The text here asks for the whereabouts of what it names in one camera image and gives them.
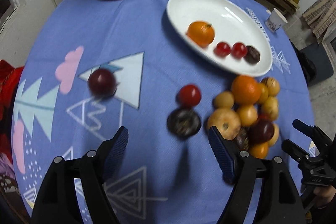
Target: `white paper cup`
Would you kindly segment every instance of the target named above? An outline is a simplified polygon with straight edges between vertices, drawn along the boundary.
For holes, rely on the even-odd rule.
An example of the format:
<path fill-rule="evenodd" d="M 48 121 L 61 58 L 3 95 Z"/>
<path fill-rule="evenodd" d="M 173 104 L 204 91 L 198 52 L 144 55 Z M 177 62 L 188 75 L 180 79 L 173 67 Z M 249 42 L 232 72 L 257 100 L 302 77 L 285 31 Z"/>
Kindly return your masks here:
<path fill-rule="evenodd" d="M 275 32 L 281 26 L 287 24 L 287 19 L 277 8 L 274 8 L 273 12 L 266 20 L 265 24 L 268 27 L 268 29 L 270 29 L 272 32 Z"/>

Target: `round table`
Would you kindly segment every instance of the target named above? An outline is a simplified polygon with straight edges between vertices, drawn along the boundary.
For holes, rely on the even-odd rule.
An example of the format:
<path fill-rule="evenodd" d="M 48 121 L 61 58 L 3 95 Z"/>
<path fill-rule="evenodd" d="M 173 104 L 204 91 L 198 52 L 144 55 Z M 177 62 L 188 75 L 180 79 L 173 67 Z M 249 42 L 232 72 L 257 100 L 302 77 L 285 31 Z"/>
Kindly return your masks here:
<path fill-rule="evenodd" d="M 261 27 L 266 8 L 253 0 L 229 0 Z M 23 71 L 13 112 L 13 152 L 17 182 L 29 213 L 52 160 L 80 158 L 111 139 L 120 125 L 129 142 L 118 172 L 104 184 L 121 223 L 216 223 L 232 186 L 222 173 L 205 130 L 182 141 L 166 128 L 179 105 L 179 89 L 195 83 L 203 91 L 195 108 L 202 121 L 212 99 L 235 75 L 207 63 L 173 30 L 168 0 L 64 0 L 39 34 Z M 266 76 L 281 85 L 281 136 L 268 159 L 288 163 L 297 187 L 297 163 L 281 151 L 291 139 L 308 150 L 310 139 L 293 129 L 294 119 L 312 125 L 309 93 L 294 50 L 282 29 L 268 29 L 273 66 Z M 114 98 L 97 100 L 87 79 L 97 67 L 115 72 Z M 75 180 L 84 222 L 91 223 L 80 180 Z M 260 192 L 257 180 L 245 223 L 253 221 Z"/>

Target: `silver bolt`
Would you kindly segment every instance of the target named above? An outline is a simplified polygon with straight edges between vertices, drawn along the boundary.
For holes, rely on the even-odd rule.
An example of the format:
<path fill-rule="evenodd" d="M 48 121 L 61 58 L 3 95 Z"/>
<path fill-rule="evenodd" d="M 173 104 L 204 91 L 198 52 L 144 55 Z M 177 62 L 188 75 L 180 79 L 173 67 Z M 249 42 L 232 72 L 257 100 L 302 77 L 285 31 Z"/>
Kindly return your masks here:
<path fill-rule="evenodd" d="M 97 155 L 97 152 L 94 151 L 94 150 L 90 150 L 88 153 L 87 153 L 87 156 L 89 158 L 93 158 L 95 155 Z"/>
<path fill-rule="evenodd" d="M 62 161 L 62 157 L 61 156 L 58 156 L 58 157 L 54 158 L 54 162 L 56 164 L 59 163 L 59 162 L 61 162 L 61 161 Z"/>
<path fill-rule="evenodd" d="M 274 157 L 274 161 L 278 164 L 282 163 L 282 158 L 280 157 Z"/>
<path fill-rule="evenodd" d="M 247 158 L 250 154 L 247 151 L 240 151 L 239 155 L 241 155 L 243 158 Z"/>

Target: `concrete floor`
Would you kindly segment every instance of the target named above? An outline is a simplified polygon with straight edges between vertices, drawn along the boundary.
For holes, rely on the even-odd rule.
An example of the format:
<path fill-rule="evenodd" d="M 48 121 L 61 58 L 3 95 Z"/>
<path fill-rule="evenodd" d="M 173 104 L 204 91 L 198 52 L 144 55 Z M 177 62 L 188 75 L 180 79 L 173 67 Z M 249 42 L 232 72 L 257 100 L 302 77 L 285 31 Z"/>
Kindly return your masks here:
<path fill-rule="evenodd" d="M 300 13 L 287 18 L 284 27 L 289 39 L 297 49 L 316 43 L 309 26 Z M 336 71 L 336 54 L 330 45 L 322 44 L 325 48 L 334 72 Z M 321 128 L 332 140 L 336 132 L 336 73 L 327 80 L 309 87 L 310 100 L 314 110 L 315 124 Z"/>

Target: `white plate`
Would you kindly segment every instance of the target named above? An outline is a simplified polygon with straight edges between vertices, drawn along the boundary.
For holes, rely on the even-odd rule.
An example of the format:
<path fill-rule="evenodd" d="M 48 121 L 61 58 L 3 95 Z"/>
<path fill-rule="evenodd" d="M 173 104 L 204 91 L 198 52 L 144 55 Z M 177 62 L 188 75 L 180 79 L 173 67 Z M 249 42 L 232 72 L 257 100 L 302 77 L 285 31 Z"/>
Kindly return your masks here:
<path fill-rule="evenodd" d="M 167 15 L 174 29 L 187 44 L 208 61 L 224 70 L 240 75 L 257 77 L 266 74 L 272 66 L 272 52 L 265 36 L 241 8 L 228 0 L 169 0 Z M 215 29 L 215 39 L 207 47 L 201 48 L 186 36 L 189 25 L 194 21 L 206 21 Z M 250 65 L 244 58 L 237 60 L 228 55 L 219 58 L 213 50 L 221 42 L 230 47 L 236 42 L 251 45 L 260 52 L 260 62 Z"/>

